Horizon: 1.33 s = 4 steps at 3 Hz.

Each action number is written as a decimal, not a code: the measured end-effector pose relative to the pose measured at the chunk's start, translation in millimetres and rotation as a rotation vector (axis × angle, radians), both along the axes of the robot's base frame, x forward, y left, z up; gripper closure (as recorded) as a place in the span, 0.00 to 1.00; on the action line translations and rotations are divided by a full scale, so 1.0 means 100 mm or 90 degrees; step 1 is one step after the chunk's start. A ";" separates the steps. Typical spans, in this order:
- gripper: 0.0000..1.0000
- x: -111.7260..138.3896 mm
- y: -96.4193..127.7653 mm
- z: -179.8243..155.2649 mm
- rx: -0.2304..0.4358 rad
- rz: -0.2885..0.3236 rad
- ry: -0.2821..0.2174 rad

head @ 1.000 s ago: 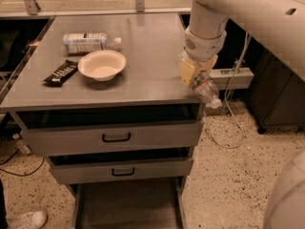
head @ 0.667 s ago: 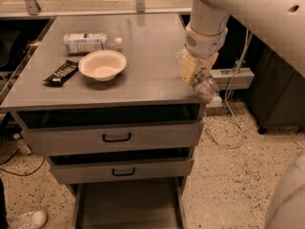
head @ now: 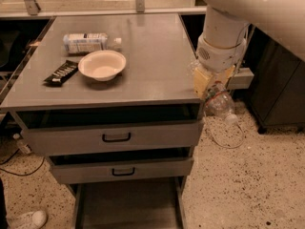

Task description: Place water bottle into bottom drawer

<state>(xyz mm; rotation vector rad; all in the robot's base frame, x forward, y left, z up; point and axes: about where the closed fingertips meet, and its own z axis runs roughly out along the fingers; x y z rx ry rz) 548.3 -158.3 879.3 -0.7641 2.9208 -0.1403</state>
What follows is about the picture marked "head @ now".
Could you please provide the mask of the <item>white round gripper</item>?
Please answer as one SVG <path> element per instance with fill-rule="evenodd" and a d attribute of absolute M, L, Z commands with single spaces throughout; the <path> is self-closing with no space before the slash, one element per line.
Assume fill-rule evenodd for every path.
<path fill-rule="evenodd" d="M 197 96 L 203 100 L 206 97 L 209 84 L 212 82 L 214 73 L 224 71 L 223 84 L 227 85 L 234 75 L 235 65 L 242 57 L 246 48 L 246 39 L 242 38 L 236 46 L 222 49 L 211 46 L 204 35 L 198 38 L 196 54 L 203 67 L 196 67 L 193 72 L 193 88 Z"/>

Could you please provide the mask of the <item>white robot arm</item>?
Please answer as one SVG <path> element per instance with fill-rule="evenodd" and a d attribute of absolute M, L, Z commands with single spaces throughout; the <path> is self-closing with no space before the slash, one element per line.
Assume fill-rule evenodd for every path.
<path fill-rule="evenodd" d="M 241 60 L 250 25 L 305 60 L 305 0 L 204 1 L 205 23 L 196 49 L 199 66 L 193 79 L 200 99 L 216 80 L 225 82 L 225 72 Z"/>

